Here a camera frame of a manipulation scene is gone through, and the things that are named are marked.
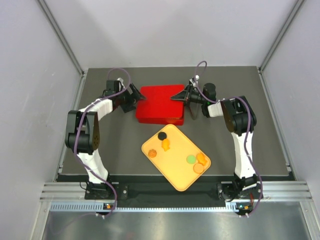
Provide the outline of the red box lid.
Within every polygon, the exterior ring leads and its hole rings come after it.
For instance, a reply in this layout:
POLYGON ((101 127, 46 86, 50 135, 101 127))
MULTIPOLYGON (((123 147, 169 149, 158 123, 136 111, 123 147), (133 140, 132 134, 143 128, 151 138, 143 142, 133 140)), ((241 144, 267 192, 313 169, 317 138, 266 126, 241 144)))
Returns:
POLYGON ((182 90, 184 90, 184 85, 182 84, 143 86, 141 87, 140 92, 146 97, 146 100, 140 100, 137 103, 137 107, 177 107, 178 105, 182 105, 184 109, 184 104, 182 102, 171 100, 171 96, 178 94, 182 90))

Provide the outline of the red cookie box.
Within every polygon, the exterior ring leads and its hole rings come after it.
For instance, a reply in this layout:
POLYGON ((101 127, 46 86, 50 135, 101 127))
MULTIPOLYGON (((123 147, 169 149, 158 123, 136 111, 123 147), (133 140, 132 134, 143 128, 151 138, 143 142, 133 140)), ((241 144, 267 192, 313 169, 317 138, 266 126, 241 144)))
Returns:
POLYGON ((182 105, 139 105, 136 109, 135 116, 138 122, 142 124, 172 124, 176 126, 182 126, 184 124, 184 108, 182 105))

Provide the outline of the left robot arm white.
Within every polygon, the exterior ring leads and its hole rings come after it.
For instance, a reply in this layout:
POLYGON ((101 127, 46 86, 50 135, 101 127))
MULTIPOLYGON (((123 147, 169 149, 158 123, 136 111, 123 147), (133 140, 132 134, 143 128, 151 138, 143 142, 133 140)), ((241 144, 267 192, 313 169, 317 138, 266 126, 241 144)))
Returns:
POLYGON ((133 83, 125 86, 123 79, 107 80, 102 95, 79 110, 67 114, 65 145, 83 165, 87 174, 86 199, 108 199, 114 196, 108 170, 104 167, 100 153, 99 121, 121 107, 124 113, 136 109, 136 103, 145 100, 133 83))

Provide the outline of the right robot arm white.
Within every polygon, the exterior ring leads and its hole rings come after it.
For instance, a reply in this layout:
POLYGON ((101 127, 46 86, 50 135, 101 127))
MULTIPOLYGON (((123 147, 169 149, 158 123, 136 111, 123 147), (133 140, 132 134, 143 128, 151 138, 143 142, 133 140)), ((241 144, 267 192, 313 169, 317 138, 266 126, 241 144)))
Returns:
POLYGON ((234 179, 231 186, 222 188, 221 197, 230 202, 245 198, 261 180, 253 164, 252 140, 257 118, 245 96, 217 100, 216 86, 204 85, 199 90, 197 83, 190 82, 184 90, 170 97, 185 106, 191 103, 201 105, 202 114, 207 118, 223 117, 231 133, 235 151, 234 179))

